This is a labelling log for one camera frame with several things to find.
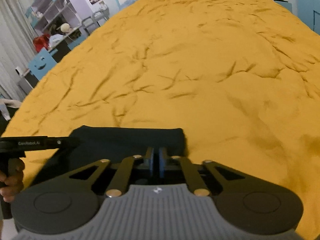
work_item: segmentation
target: screw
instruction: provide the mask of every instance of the screw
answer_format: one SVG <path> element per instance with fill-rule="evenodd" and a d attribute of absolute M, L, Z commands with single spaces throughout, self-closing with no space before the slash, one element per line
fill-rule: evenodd
<path fill-rule="evenodd" d="M 193 194 L 197 197 L 206 197 L 210 195 L 210 191 L 205 188 L 198 188 L 193 192 Z"/>
<path fill-rule="evenodd" d="M 119 197 L 122 195 L 122 192 L 119 189 L 110 189 L 106 192 L 108 197 Z"/>

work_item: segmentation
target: red cloth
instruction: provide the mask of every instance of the red cloth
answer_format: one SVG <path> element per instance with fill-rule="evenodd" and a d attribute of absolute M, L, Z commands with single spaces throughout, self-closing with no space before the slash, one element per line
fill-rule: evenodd
<path fill-rule="evenodd" d="M 36 48 L 36 52 L 39 53 L 42 48 L 45 48 L 46 50 L 48 50 L 48 48 L 49 48 L 49 38 L 50 38 L 49 34 L 44 34 L 42 36 L 36 37 L 33 40 L 33 45 Z"/>

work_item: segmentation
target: bed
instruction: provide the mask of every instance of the bed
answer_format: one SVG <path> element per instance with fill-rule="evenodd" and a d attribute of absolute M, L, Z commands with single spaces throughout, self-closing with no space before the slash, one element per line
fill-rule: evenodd
<path fill-rule="evenodd" d="M 3 136 L 183 128 L 213 159 L 302 199 L 320 234 L 320 37 L 272 0 L 138 0 L 58 63 Z M 27 153 L 25 185 L 54 150 Z"/>

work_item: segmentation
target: hand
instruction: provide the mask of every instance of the hand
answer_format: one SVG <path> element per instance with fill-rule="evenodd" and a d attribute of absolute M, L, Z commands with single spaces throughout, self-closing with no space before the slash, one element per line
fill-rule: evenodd
<path fill-rule="evenodd" d="M 15 173 L 7 177 L 0 171 L 0 181 L 4 182 L 8 187 L 0 189 L 0 194 L 4 197 L 5 202 L 12 202 L 14 196 L 23 190 L 23 170 L 25 168 L 24 162 L 21 159 L 14 160 Z"/>

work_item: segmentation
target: bookshelf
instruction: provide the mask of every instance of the bookshelf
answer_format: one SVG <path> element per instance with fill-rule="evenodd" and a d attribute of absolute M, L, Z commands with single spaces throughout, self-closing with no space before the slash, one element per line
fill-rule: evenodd
<path fill-rule="evenodd" d="M 50 33 L 50 28 L 57 20 L 68 23 L 71 28 L 81 23 L 70 0 L 34 0 L 26 16 L 37 35 Z"/>

